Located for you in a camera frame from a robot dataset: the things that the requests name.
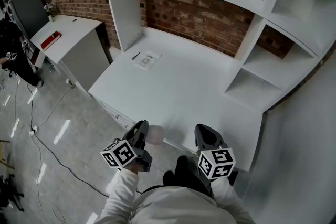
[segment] person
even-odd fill
[[[177,160],[175,173],[163,176],[163,186],[146,190],[134,201],[139,164],[122,168],[95,224],[122,223],[254,223],[226,177],[211,182],[214,198],[187,168],[187,157]]]
[[[2,69],[9,69],[32,86],[40,88],[43,82],[34,74],[27,60],[21,45],[23,40],[16,24],[5,18],[0,21],[0,65]]]

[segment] white sleeve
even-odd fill
[[[243,209],[242,201],[238,198],[234,188],[226,177],[220,177],[211,182],[217,206],[228,211],[237,224],[254,223],[248,212]]]
[[[100,218],[94,224],[127,223],[132,211],[138,182],[139,176],[137,174],[123,168],[119,173],[110,198],[106,201]]]

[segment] white shirt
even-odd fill
[[[215,200],[186,187],[160,187],[136,201],[137,174],[122,169],[95,224],[254,223],[226,177],[211,183]]]

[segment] white desk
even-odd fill
[[[109,66],[96,33],[100,24],[96,20],[57,15],[54,22],[48,22],[30,41],[41,49],[42,42],[59,31],[61,38],[44,54],[80,88],[88,91]]]
[[[148,49],[162,56],[145,71],[131,58]],[[233,148],[236,167],[248,171],[262,113],[222,93],[220,84],[231,61],[200,44],[144,28],[144,36],[110,65],[89,93],[126,129],[147,120],[164,128],[168,142],[191,151],[196,151],[196,124],[206,124]]]

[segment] concrete floor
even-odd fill
[[[45,64],[39,75],[45,84],[34,96],[33,126],[46,120],[67,90],[66,77],[50,65]],[[33,137],[41,149],[45,168],[43,174],[38,174],[39,150],[28,135],[27,124],[30,124],[32,104],[29,100],[32,95],[27,89],[27,83],[20,78],[9,78],[8,72],[0,69],[0,84],[5,87],[0,89],[0,139],[11,141],[10,144],[3,144],[3,158],[15,167],[13,172],[0,165],[0,175],[6,177],[9,172],[14,173],[17,188],[25,195],[21,199],[25,212],[20,212],[15,207],[4,209],[9,223],[46,223],[37,198],[38,178],[42,208],[50,224],[59,223],[52,212],[52,206],[61,210],[67,224],[87,223],[89,219],[100,215],[106,197],[78,181]],[[13,131],[17,119],[19,124]],[[49,120],[38,130],[37,136],[79,178],[108,194],[115,170],[108,167],[99,152],[124,133],[125,130],[94,99],[75,88],[68,90]],[[146,149],[152,155],[153,163],[150,173],[140,173],[139,191],[161,185],[164,172],[174,170],[177,158],[185,154],[167,144],[147,145]]]

